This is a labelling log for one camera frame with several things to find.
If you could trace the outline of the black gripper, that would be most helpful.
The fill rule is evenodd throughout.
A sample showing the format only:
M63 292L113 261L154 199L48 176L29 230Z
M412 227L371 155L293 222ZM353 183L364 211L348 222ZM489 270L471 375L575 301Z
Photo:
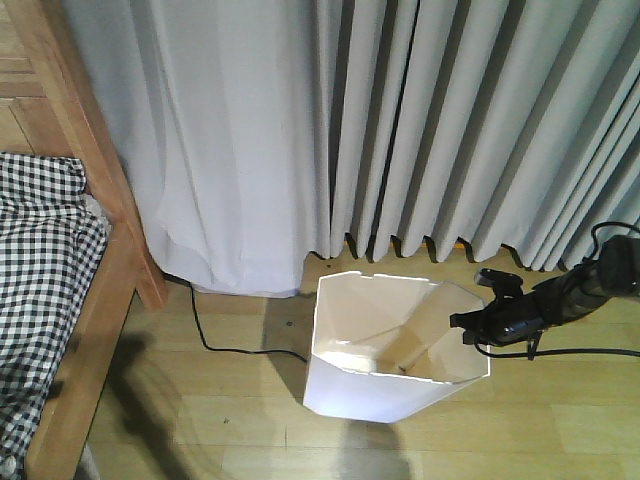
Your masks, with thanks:
M524 295L496 298L483 309L454 313L450 327L464 330L464 344L507 346L543 331L545 323L534 298Z

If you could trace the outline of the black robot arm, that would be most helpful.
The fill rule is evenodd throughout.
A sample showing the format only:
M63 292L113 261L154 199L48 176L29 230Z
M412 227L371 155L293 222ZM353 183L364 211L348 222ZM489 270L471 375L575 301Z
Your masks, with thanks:
M481 310L450 316L450 326L463 330L463 343L504 347L526 341L535 346L551 327L579 320L613 297L639 295L639 240L613 236L596 260L585 260L529 293L523 292L519 276L498 270L480 270L476 283L491 288L495 298Z

